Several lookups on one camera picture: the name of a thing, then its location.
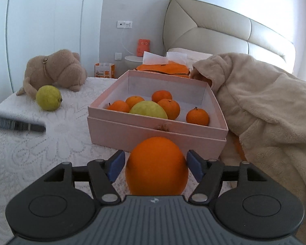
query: wall switch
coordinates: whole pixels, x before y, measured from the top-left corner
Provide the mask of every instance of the wall switch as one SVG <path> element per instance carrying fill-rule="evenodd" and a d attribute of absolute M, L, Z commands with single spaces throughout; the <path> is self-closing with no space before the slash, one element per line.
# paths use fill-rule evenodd
<path fill-rule="evenodd" d="M 114 53 L 114 60 L 115 61 L 121 61 L 122 60 L 122 53 L 121 52 L 115 52 Z"/>
<path fill-rule="evenodd" d="M 132 21 L 121 21 L 117 22 L 117 28 L 132 28 Z"/>

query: pillow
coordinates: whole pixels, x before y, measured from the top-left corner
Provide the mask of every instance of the pillow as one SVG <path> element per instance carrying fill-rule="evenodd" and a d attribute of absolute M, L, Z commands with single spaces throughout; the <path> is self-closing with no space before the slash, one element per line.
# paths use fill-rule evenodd
<path fill-rule="evenodd" d="M 197 61 L 200 60 L 206 60 L 207 58 L 212 56 L 212 54 L 209 53 L 187 50 L 182 48 L 172 48 L 169 49 L 168 51 L 175 51 L 187 54 L 186 66 L 189 68 L 190 71 L 193 70 L 193 63 L 196 63 Z"/>

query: metal screw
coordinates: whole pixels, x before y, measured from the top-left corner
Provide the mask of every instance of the metal screw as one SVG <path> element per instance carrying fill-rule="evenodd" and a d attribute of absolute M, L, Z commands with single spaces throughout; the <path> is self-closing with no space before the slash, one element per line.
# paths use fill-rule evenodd
<path fill-rule="evenodd" d="M 202 193 L 196 193 L 192 196 L 192 200 L 197 203 L 202 203 L 208 199 L 207 195 Z"/>
<path fill-rule="evenodd" d="M 107 203 L 112 203 L 118 200 L 118 196 L 113 193 L 108 193 L 102 196 L 102 200 Z"/>

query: logo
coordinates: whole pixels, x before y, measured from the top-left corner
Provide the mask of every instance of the logo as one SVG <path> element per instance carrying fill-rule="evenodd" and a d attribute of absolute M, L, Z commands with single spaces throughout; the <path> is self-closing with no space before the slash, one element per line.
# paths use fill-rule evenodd
<path fill-rule="evenodd" d="M 156 204 L 159 201 L 158 198 L 151 199 L 150 202 Z"/>

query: orange cloth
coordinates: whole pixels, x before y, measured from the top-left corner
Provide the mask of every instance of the orange cloth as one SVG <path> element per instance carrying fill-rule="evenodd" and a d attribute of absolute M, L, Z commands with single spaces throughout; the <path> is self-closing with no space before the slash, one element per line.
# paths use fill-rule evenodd
<path fill-rule="evenodd" d="M 178 64 L 172 61 L 169 61 L 168 64 L 153 64 L 153 65 L 142 64 L 139 67 L 137 67 L 135 70 L 175 75 L 186 78 L 189 78 L 189 73 L 190 73 L 186 65 Z"/>
<path fill-rule="evenodd" d="M 231 134 L 232 134 L 233 143 L 235 145 L 237 153 L 239 154 L 242 161 L 247 161 L 247 159 L 245 157 L 245 152 L 242 149 L 242 145 L 240 144 L 239 137 L 236 136 L 234 133 L 231 133 Z"/>

